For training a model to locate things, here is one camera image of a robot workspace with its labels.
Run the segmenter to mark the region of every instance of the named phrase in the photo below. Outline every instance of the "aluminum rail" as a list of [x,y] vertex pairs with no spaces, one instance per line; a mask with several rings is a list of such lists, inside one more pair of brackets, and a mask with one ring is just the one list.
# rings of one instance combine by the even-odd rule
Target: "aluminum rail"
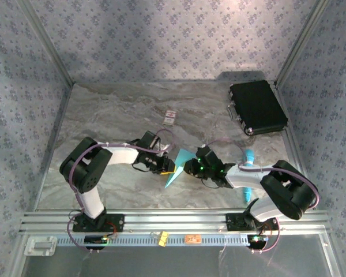
[[[128,209],[112,210],[108,214],[125,215],[124,234],[160,231],[170,234],[255,234],[255,231],[227,231],[225,215],[241,212],[242,209]],[[64,234],[68,214],[69,211],[27,212],[22,217],[19,232],[22,235]],[[326,211],[307,211],[301,220],[281,216],[279,221],[282,235],[322,234],[330,230]]]

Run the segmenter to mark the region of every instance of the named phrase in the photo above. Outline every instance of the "small orange label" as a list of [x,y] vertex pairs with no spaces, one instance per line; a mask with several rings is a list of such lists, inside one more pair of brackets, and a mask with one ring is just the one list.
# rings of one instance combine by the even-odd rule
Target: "small orange label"
[[200,244],[201,235],[185,235],[186,244]]

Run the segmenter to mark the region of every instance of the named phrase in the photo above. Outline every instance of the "small card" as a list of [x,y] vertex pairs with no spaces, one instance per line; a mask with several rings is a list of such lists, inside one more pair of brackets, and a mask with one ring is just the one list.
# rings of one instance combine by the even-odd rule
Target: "small card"
[[201,235],[186,235],[185,236],[186,244],[200,244],[201,243]]
[[164,117],[163,124],[173,126],[176,116],[177,116],[177,113],[175,111],[167,110],[166,115]]

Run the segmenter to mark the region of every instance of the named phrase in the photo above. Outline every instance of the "yellow clip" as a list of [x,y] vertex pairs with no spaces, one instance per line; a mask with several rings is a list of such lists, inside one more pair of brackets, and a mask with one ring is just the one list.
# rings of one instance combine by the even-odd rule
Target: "yellow clip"
[[168,232],[162,231],[160,234],[159,242],[157,243],[161,247],[165,247],[168,242],[169,234]]
[[173,173],[175,173],[175,172],[176,172],[176,170],[177,170],[177,168],[176,168],[176,167],[174,167],[174,171],[173,171],[173,172],[162,172],[162,173],[160,173],[160,175],[168,175],[168,174],[173,174]]

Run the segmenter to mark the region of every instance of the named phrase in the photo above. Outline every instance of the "white bracket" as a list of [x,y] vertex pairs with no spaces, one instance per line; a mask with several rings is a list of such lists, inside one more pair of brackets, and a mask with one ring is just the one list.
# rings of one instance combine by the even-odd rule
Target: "white bracket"
[[26,256],[52,256],[57,247],[57,238],[50,236],[30,236],[24,249]]

